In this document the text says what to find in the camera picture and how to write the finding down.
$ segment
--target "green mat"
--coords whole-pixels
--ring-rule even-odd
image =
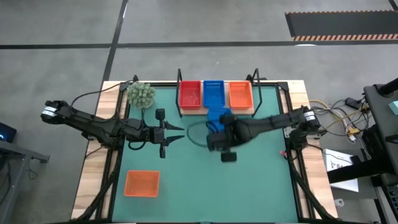
[[[274,86],[262,86],[263,103],[257,118],[279,114]],[[155,109],[165,108],[166,121],[186,128],[206,116],[179,117],[175,88],[156,88],[155,104],[146,110],[147,125],[159,125]],[[131,109],[130,118],[141,111]],[[205,125],[190,130],[192,138],[203,144]],[[167,136],[186,131],[166,131]],[[114,222],[297,222],[294,195],[281,129],[263,133],[235,149],[238,161],[222,163],[219,152],[192,144],[188,138],[173,142],[166,159],[159,157],[159,145],[151,143],[140,151],[124,146],[112,221]],[[125,197],[128,170],[159,170],[156,198]]]

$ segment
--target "green plant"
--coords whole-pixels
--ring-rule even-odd
[[[127,100],[136,108],[149,108],[154,104],[155,88],[149,83],[134,82],[127,89]]]

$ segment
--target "blue basket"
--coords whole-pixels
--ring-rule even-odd
[[[210,121],[211,123],[216,126],[217,130],[214,130],[214,126],[209,124],[209,127],[216,131],[222,131],[224,130],[224,125],[220,123],[220,116],[223,114],[231,114],[231,109],[229,108],[209,108],[209,111],[207,113],[207,120]]]
[[[203,81],[203,106],[223,108],[225,106],[225,91],[223,80]]]

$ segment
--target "plastic basket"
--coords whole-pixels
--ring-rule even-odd
[[[201,107],[200,81],[180,81],[180,107],[185,110]]]
[[[223,80],[203,81],[203,105],[207,108],[223,108],[225,106],[225,91]]]
[[[229,83],[229,104],[232,109],[248,109],[253,106],[253,95],[249,81]]]
[[[129,170],[124,186],[127,197],[157,197],[159,191],[159,171]]]
[[[220,116],[223,114],[231,114],[231,109],[229,108],[209,108],[207,113],[207,120],[216,126],[217,130],[214,130],[214,126],[209,124],[209,132],[222,131],[224,130],[224,125],[220,123]]]

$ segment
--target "black floor mat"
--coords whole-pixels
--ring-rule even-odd
[[[287,12],[293,40],[398,39],[395,11]]]

